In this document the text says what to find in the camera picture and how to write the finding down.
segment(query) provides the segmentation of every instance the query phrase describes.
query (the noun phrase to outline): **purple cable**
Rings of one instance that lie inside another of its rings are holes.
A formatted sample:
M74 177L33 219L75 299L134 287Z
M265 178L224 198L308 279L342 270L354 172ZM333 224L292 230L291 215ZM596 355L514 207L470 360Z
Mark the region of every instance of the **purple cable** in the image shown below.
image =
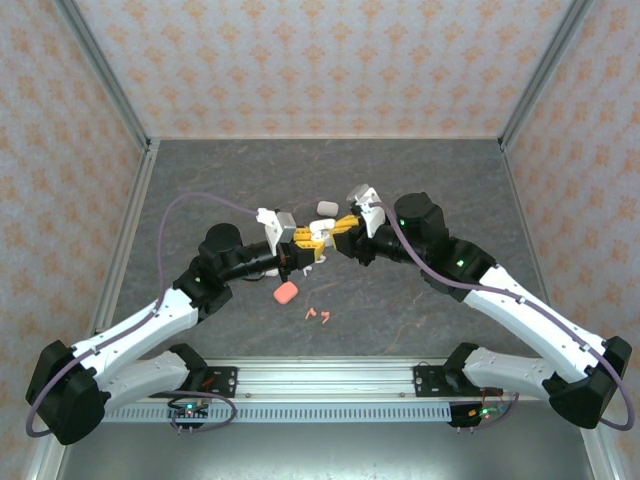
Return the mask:
M229 425L233 421L234 418L236 418L236 415L238 415L238 408L236 407L235 403L233 403L227 397L223 397L222 395L218 395L216 393L188 392L186 390L174 390L173 392L163 392L163 394L180 395L180 396L184 396L184 397L213 398L213 399L216 399L216 400L222 400L223 402L225 402L227 405L229 405L231 407L231 415L229 415L229 417L224 422L214 423L213 425L209 425L207 427L200 427L200 428L197 428L195 430L190 430L191 433L208 432L210 430L215 430L216 428L226 427L227 425ZM173 412L173 415L171 415L171 426L173 428L175 428L176 430L178 430L178 432L180 432L180 425L178 425L178 423L176 422L176 417L178 416L178 413L180 413L180 412L182 412L184 410L186 410L186 408L177 409L177 410L175 410Z
M435 270L430 268L420 258L420 256L415 252L415 250L413 249L413 247L409 243L409 240L407 240L407 237L405 237L404 233L402 232L402 229L400 228L400 225L398 225L398 221L396 220L396 216L395 216L394 211L391 208L389 208L388 205L386 205L386 204L384 204L382 202L376 202L376 203L372 203L371 206L381 207L385 211L387 217L389 218L389 221L391 222L391 227L393 228L394 232L396 232L396 235L398 236L398 239L400 240L400 243L402 243L402 246L405 248L405 250L407 251L407 253L411 257L411 259L416 263L416 265L418 265L430 277L436 279L437 281L439 281L441 283L444 283L445 285L453 287L453 288L460 288L460 289L463 289L463 290L478 290L478 291L482 291L482 292L496 293L498 295L504 295L505 297L512 298L512 299L514 299L516 301L520 301L521 300L521 295L518 295L516 293L510 292L509 290L504 290L502 288L496 288L496 287L487 287L485 285L474 285L474 284L471 284L471 283L456 282L455 280L450 280L450 279L448 279L446 277L443 277L438 272L436 272ZM524 305L528 306L529 308L532 308L533 310L538 312L540 315L544 316L549 321L551 321L560 330L562 330L564 333L569 335L569 337L571 337L571 339L574 342L576 342L578 345L580 345L580 347L584 348L584 347L588 346L587 342L585 342L582 338L580 338L580 336L578 336L573 330L571 330L564 323L562 323L560 320L558 320L555 317L555 315L549 313L547 310L542 308L537 303L531 302L530 300L527 300L527 299L524 299L523 303L524 303ZM629 393L629 390L627 389L626 385L624 384L624 382L620 378L620 375L618 375L618 372L615 371L615 369L613 368L611 363L609 363L606 358L604 358L602 355L600 355L596 350L594 350L590 346L588 347L587 351L596 360L598 360L598 362L600 362L600 364L607 370L609 375L611 375L611 378L613 378L613 380L616 382L616 385L618 386L618 389L620 390L620 394L622 395L622 398L624 399L624 403L625 403L625 405L627 407L628 418L627 418L627 423L625 423L624 425L613 423L613 422L611 422L609 420L606 420L604 418L601 418L600 422L603 423L604 425L607 425L608 427L614 428L616 430L621 430L621 431L631 430L633 428L634 423L635 423L636 413L635 413L635 408L633 406L633 400L631 399L631 394Z
M40 394L36 397L35 401L33 402L33 405L31 405L31 408L29 409L29 413L27 414L27 424L26 424L26 431L27 431L27 435L32 437L32 438L38 438L38 437L44 437L46 435L49 435L51 433L51 430L43 430L41 432L36 432L33 429L33 420L36 417L36 413L38 412L38 409L40 408L40 406L42 405L42 402L44 401L45 397L49 394L49 392L51 391L51 389L55 386L56 383L58 383L60 381L60 379L62 377L64 377L67 373L69 373L69 371L74 368L76 365L78 365L80 362L82 362L85 358L90 357L91 355L95 355L98 351L102 350L103 348L108 347L109 345L111 345L114 342L117 342L118 340L126 337L127 335L135 332L136 330L138 330L140 327L142 327L144 324L146 324L149 320L151 320L153 318L153 316L155 315L155 313L160 309L160 307L162 306L162 303L164 302L164 294L165 291L167 290L166 288L166 283L164 280L164 268L163 268L163 262L162 262L162 239L164 238L164 231L166 229L166 225L167 225L167 219L169 218L169 214L171 213L171 211L180 203L182 203L184 200L188 199L188 198L206 198L208 200L214 200L218 203L222 203L223 205L226 205L228 207L231 207L241 213L250 215L250 216L257 216L258 212L256 210L250 210L248 208L242 207L240 205L236 205L233 202L230 202L229 200L225 200L224 198L220 198L217 195L213 195L211 193L204 193L204 192L191 192L191 193L185 193L183 195L180 195L179 197L175 198L167 207L167 209L164 212L164 215L162 216L162 221L160 222L160 230L158 232L158 243L156 245L156 263L158 265L158 279L159 279L159 284L160 284L160 294L158 295L158 299L156 300L156 304L153 306L153 308L151 309L151 311L149 311L149 313L147 313L142 320L140 320L138 323L136 323L135 325L132 325L131 327L127 328L126 330L123 330L122 332L120 332L118 335L114 336L113 338L110 338L108 340L105 340L104 342L98 344L96 346L95 351L94 350L87 350L86 352L80 354L79 356L77 356L76 358L74 358L73 360L71 360L69 363L67 363L64 367L62 367L62 369L60 369L60 371L58 373L56 373L53 378L51 378L51 380L49 380L49 383L47 383L45 385L45 387L42 389L42 391L40 392Z

